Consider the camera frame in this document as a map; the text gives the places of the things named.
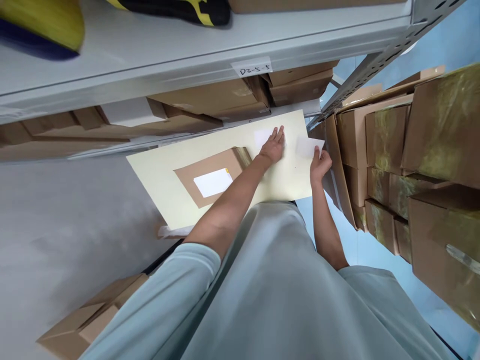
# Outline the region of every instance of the white shelf board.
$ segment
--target white shelf board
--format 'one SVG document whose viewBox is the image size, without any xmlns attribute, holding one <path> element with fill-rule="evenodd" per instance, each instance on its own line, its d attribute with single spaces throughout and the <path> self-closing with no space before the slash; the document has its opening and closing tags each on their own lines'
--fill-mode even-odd
<svg viewBox="0 0 480 360">
<path fill-rule="evenodd" d="M 237 77 L 230 63 L 270 56 L 275 71 L 382 51 L 411 22 L 412 0 L 328 10 L 232 14 L 226 28 L 82 0 L 85 40 L 68 61 L 0 45 L 0 124 Z"/>
<path fill-rule="evenodd" d="M 309 100 L 304 102 L 299 102 L 292 105 L 286 105 L 281 107 L 272 107 L 271 114 L 264 117 L 257 117 L 251 120 L 244 120 L 244 121 L 235 121 L 235 122 L 225 122 L 223 127 L 220 127 L 215 130 L 209 130 L 204 132 L 199 132 L 196 134 L 177 134 L 177 135 L 169 135 L 169 136 L 142 136 L 135 139 L 132 139 L 130 142 L 122 143 L 119 145 L 114 145 L 111 147 L 103 148 L 103 149 L 95 149 L 95 150 L 88 150 L 84 152 L 80 152 L 78 154 L 69 156 L 67 159 L 69 160 L 77 160 L 77 159 L 84 159 L 84 158 L 94 158 L 98 156 L 104 155 L 111 155 L 123 152 L 134 151 L 138 149 L 145 149 L 154 146 L 164 146 L 167 144 L 177 143 L 186 139 L 196 138 L 198 136 L 202 136 L 209 133 L 214 133 L 220 130 L 233 128 L 239 125 L 248 124 L 252 122 L 257 122 L 263 119 L 268 119 L 274 116 L 294 112 L 296 110 L 303 110 L 303 116 L 305 118 L 309 118 L 315 115 L 320 114 L 320 101 L 319 100 Z"/>
</svg>

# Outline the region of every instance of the concrete floor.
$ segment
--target concrete floor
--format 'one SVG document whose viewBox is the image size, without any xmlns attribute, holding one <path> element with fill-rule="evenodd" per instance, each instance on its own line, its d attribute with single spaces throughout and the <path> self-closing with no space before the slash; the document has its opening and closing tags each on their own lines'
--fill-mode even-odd
<svg viewBox="0 0 480 360">
<path fill-rule="evenodd" d="M 175 241 L 124 157 L 0 165 L 0 349 L 55 359 L 35 340 Z"/>
<path fill-rule="evenodd" d="M 346 79 L 363 58 L 342 59 L 334 72 Z M 411 51 L 394 60 L 367 85 L 382 83 L 387 89 L 422 69 L 444 64 L 449 72 L 475 62 L 480 62 L 480 1 L 467 0 L 422 37 Z M 324 104 L 335 91 L 336 88 L 330 84 L 321 97 Z M 296 203 L 310 236 L 313 236 L 312 199 L 301 199 Z M 401 257 L 393 256 L 370 234 L 356 232 L 343 214 L 330 204 L 349 263 L 392 271 L 430 326 L 463 359 L 479 360 L 479 334 L 413 275 L 411 265 Z"/>
<path fill-rule="evenodd" d="M 387 88 L 424 68 L 446 64 L 450 71 L 480 61 L 479 18 L 480 2 L 468 0 L 373 83 Z M 361 59 L 344 59 L 335 72 L 346 79 Z M 334 92 L 330 86 L 322 98 Z M 160 214 L 122 156 L 0 165 L 0 184 L 2 359 L 54 359 L 35 344 L 40 335 L 174 242 L 156 239 Z M 313 234 L 311 198 L 297 203 Z M 332 212 L 350 263 L 392 270 L 427 321 L 464 359 L 472 356 L 478 334 L 404 260 Z"/>
</svg>

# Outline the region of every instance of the white label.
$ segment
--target white label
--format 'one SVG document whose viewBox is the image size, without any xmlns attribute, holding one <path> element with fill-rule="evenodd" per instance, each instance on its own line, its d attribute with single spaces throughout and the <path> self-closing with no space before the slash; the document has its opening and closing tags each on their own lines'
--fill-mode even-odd
<svg viewBox="0 0 480 360">
<path fill-rule="evenodd" d="M 271 73 L 273 71 L 272 63 L 270 62 L 270 56 L 232 62 L 231 67 L 236 71 L 240 78 Z"/>
<path fill-rule="evenodd" d="M 322 151 L 324 144 L 325 140 L 312 139 L 310 137 L 299 137 L 296 140 L 295 153 L 302 158 L 313 159 L 315 146 L 318 146 L 320 151 Z"/>
<path fill-rule="evenodd" d="M 253 133 L 253 136 L 255 137 L 255 145 L 258 150 L 262 148 L 262 146 L 267 142 L 269 139 L 270 135 L 274 132 L 273 129 L 268 130 L 268 129 L 263 129 L 263 130 L 257 130 Z M 287 145 L 287 138 L 285 135 L 283 135 L 283 146 L 285 147 Z"/>
<path fill-rule="evenodd" d="M 234 182 L 227 168 L 195 177 L 193 181 L 204 198 L 223 193 Z"/>
</svg>

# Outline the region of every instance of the perforated metal post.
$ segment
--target perforated metal post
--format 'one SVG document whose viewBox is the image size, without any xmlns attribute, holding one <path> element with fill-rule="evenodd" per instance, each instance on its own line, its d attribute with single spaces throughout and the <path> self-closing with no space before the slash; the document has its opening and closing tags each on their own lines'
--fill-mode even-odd
<svg viewBox="0 0 480 360">
<path fill-rule="evenodd" d="M 412 9 L 412 23 L 408 29 L 392 41 L 384 51 L 367 55 L 327 101 L 322 114 L 308 123 L 307 130 L 310 131 L 317 123 L 332 114 L 335 109 L 340 108 L 343 100 L 365 85 L 464 2 L 465 0 L 416 0 Z"/>
</svg>

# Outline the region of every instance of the person's left arm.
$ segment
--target person's left arm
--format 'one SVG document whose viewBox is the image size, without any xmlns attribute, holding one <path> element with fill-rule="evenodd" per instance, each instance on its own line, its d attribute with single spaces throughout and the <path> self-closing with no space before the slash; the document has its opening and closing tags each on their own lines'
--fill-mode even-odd
<svg viewBox="0 0 480 360">
<path fill-rule="evenodd" d="M 282 158 L 284 127 L 273 129 L 251 164 L 200 218 L 184 243 L 197 243 L 215 250 L 221 259 L 235 238 L 265 172 Z"/>
</svg>

